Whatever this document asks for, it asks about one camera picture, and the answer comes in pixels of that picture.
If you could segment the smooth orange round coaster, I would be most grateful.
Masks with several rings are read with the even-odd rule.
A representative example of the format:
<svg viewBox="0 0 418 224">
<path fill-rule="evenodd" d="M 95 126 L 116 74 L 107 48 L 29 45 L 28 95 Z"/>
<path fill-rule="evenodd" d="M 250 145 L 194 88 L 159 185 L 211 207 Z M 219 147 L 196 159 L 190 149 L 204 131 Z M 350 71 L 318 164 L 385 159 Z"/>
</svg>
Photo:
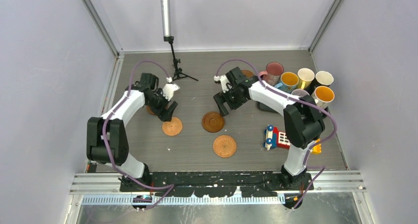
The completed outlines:
<svg viewBox="0 0 418 224">
<path fill-rule="evenodd" d="M 163 122 L 162 130 L 168 136 L 176 136 L 183 129 L 182 122 L 177 117 L 172 117 L 171 121 Z"/>
</svg>

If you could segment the woven rattan round coaster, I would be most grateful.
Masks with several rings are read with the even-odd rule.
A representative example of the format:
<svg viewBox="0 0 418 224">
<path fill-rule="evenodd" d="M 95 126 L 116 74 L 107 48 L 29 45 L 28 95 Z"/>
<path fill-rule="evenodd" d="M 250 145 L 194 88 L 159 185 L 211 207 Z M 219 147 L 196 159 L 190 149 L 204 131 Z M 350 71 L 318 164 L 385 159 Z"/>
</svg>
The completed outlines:
<svg viewBox="0 0 418 224">
<path fill-rule="evenodd" d="M 236 152 L 237 143 L 231 136 L 221 135 L 214 140 L 212 148 L 219 157 L 229 158 Z"/>
</svg>

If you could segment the blue mug yellow inside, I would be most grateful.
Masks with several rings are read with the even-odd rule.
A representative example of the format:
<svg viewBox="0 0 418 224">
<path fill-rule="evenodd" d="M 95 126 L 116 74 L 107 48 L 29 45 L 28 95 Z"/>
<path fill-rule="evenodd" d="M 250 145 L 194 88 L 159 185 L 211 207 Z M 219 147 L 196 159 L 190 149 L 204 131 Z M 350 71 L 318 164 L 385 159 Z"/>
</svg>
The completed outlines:
<svg viewBox="0 0 418 224">
<path fill-rule="evenodd" d="M 299 78 L 295 73 L 285 72 L 280 76 L 279 82 L 274 88 L 290 94 L 298 85 Z"/>
</svg>

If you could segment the pink floral mug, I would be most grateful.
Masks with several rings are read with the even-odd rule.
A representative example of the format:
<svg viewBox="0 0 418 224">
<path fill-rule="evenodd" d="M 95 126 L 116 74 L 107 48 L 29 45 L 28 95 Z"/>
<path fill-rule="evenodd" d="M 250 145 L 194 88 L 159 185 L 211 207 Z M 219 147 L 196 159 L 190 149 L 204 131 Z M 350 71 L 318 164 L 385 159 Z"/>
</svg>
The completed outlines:
<svg viewBox="0 0 418 224">
<path fill-rule="evenodd" d="M 281 75 L 284 73 L 284 67 L 278 62 L 270 62 L 266 65 L 266 69 L 258 75 L 260 78 L 271 86 L 278 84 Z"/>
</svg>

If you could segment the dark wooden round coaster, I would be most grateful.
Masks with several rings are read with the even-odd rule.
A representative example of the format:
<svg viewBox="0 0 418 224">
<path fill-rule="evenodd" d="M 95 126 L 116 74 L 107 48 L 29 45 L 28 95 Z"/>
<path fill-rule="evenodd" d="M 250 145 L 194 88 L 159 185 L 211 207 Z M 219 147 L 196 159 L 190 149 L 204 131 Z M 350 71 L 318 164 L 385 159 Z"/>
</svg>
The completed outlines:
<svg viewBox="0 0 418 224">
<path fill-rule="evenodd" d="M 218 112 L 208 112 L 202 117 L 202 127 L 210 133 L 219 132 L 224 125 L 225 120 Z"/>
</svg>

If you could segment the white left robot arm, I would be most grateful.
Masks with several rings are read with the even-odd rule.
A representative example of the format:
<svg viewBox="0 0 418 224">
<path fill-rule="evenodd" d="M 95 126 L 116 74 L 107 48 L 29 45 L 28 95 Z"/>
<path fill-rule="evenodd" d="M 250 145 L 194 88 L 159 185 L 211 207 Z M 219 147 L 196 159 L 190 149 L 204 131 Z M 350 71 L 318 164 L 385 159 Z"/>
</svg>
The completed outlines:
<svg viewBox="0 0 418 224">
<path fill-rule="evenodd" d="M 139 81 L 126 88 L 116 105 L 100 117 L 91 117 L 87 122 L 87 158 L 115 166 L 123 175 L 133 177 L 132 185 L 139 191 L 150 188 L 151 178 L 147 175 L 147 165 L 130 154 L 125 127 L 143 107 L 149 107 L 161 121 L 171 121 L 178 105 L 172 98 L 180 87 L 171 78 L 167 81 L 160 88 L 157 76 L 142 73 Z"/>
</svg>

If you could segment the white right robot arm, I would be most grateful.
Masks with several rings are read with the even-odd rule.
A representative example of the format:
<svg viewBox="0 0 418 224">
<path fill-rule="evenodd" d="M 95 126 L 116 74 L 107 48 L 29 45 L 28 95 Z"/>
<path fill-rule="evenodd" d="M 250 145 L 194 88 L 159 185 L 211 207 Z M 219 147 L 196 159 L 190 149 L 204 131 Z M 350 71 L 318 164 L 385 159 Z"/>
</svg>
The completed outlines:
<svg viewBox="0 0 418 224">
<path fill-rule="evenodd" d="M 306 171 L 308 149 L 325 129 L 314 99 L 284 93 L 256 76 L 248 78 L 239 67 L 224 75 L 215 75 L 214 82 L 222 88 L 213 97 L 221 116 L 227 116 L 229 110 L 236 110 L 249 100 L 264 104 L 282 115 L 291 145 L 282 166 L 281 183 L 286 189 L 295 189 L 301 183 L 300 174 Z"/>
</svg>

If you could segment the brown wooden coaster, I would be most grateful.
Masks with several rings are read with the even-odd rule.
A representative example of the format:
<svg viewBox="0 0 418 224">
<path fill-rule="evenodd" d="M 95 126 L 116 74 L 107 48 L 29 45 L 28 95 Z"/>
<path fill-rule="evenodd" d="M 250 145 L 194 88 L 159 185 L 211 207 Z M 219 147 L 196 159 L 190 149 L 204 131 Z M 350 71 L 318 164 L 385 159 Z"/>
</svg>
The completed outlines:
<svg viewBox="0 0 418 224">
<path fill-rule="evenodd" d="M 146 110 L 150 115 L 155 115 L 155 113 L 153 112 L 153 110 L 150 106 L 146 106 Z"/>
<path fill-rule="evenodd" d="M 241 70 L 242 74 L 247 77 L 247 78 L 251 78 L 254 76 L 254 73 L 249 71 L 249 70 Z"/>
</svg>

